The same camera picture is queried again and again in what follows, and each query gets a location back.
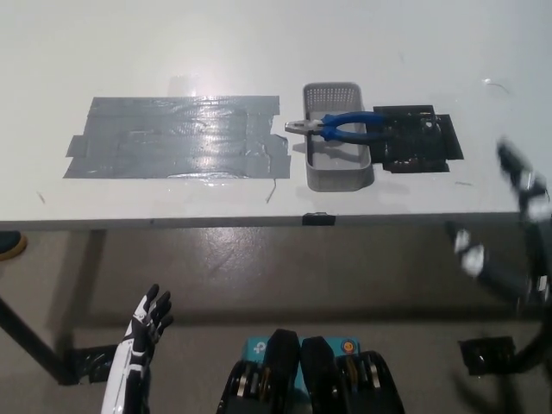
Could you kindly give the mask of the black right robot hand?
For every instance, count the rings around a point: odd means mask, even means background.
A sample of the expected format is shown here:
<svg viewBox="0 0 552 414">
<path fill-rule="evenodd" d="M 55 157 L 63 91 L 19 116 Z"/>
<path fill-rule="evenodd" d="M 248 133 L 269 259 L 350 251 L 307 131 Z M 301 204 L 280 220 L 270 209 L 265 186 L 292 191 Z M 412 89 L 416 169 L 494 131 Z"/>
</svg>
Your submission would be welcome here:
<svg viewBox="0 0 552 414">
<path fill-rule="evenodd" d="M 546 179 L 506 138 L 497 144 L 502 173 L 517 198 L 528 266 L 526 275 L 507 269 L 464 227 L 449 222 L 447 232 L 461 270 L 514 304 L 551 305 L 551 196 Z"/>
</svg>

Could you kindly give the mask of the white and black left hand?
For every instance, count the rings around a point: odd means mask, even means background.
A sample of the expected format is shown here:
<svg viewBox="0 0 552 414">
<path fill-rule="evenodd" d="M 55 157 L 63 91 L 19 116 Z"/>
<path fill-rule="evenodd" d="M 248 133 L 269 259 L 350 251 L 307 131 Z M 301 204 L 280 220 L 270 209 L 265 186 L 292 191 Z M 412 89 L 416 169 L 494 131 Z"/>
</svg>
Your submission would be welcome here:
<svg viewBox="0 0 552 414">
<path fill-rule="evenodd" d="M 152 285 L 135 308 L 111 364 L 101 412 L 149 412 L 150 364 L 157 343 L 173 322 L 171 293 Z"/>
</svg>

